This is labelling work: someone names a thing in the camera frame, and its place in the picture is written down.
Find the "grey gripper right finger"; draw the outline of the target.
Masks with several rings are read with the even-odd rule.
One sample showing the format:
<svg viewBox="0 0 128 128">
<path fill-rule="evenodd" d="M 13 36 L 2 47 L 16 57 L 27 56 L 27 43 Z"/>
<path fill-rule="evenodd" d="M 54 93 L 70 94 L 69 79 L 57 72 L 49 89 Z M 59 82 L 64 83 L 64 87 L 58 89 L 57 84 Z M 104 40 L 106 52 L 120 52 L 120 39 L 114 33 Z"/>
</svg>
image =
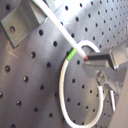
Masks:
<svg viewBox="0 0 128 128">
<path fill-rule="evenodd" d="M 89 61 L 83 63 L 83 69 L 89 78 L 94 78 L 99 86 L 106 86 L 109 90 L 120 95 L 127 68 L 118 67 L 113 70 L 105 61 Z"/>
</svg>

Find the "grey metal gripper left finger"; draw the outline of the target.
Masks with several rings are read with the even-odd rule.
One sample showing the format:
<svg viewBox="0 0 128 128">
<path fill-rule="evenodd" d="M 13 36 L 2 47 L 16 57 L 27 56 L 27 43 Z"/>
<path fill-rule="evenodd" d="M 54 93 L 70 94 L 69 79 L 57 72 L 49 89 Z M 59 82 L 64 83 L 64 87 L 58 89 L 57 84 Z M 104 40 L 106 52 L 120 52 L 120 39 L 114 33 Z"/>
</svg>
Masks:
<svg viewBox="0 0 128 128">
<path fill-rule="evenodd" d="M 109 66 L 113 70 L 117 69 L 117 66 L 116 66 L 116 63 L 115 63 L 115 60 L 114 60 L 111 50 L 107 50 L 104 52 L 91 52 L 85 58 L 85 61 L 99 61 L 99 60 L 106 60 L 109 64 Z"/>
</svg>

